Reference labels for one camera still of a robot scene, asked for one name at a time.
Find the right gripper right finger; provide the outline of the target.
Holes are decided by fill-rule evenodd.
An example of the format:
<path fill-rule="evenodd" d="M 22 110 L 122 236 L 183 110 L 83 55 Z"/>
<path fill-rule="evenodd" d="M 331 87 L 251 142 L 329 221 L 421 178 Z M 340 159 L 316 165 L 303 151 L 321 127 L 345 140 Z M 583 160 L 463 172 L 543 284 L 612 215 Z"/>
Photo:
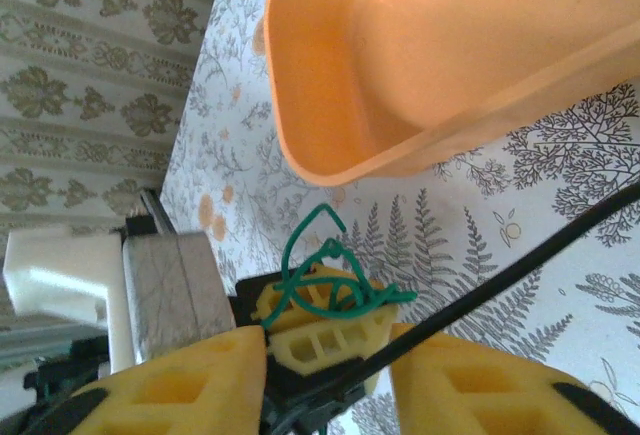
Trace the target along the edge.
<path fill-rule="evenodd" d="M 401 435 L 640 435 L 574 377 L 436 334 L 390 367 Z"/>

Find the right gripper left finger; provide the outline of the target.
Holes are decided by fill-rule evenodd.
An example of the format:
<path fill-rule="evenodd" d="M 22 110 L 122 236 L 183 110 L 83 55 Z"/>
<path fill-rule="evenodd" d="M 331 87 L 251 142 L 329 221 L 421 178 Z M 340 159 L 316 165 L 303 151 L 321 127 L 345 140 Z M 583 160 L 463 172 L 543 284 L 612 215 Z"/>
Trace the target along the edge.
<path fill-rule="evenodd" d="M 264 331 L 246 326 L 90 383 L 28 435 L 258 435 Z"/>

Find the orange plastic tray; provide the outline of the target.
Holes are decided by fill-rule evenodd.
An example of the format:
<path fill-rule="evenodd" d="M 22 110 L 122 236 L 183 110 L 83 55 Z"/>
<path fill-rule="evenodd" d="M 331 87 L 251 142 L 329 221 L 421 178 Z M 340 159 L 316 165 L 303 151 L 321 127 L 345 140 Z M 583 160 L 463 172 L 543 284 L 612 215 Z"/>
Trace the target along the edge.
<path fill-rule="evenodd" d="M 266 0 L 281 150 L 403 177 L 640 75 L 640 0 Z"/>

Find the aluminium table side rail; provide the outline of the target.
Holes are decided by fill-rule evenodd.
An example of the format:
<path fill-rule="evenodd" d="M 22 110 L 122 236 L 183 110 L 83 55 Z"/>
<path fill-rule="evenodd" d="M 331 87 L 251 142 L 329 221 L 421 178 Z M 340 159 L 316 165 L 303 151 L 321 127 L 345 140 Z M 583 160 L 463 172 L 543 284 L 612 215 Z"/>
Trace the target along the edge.
<path fill-rule="evenodd" d="M 142 189 L 140 200 L 144 208 L 143 212 L 125 219 L 124 233 L 126 237 L 176 234 L 176 229 L 155 189 Z"/>

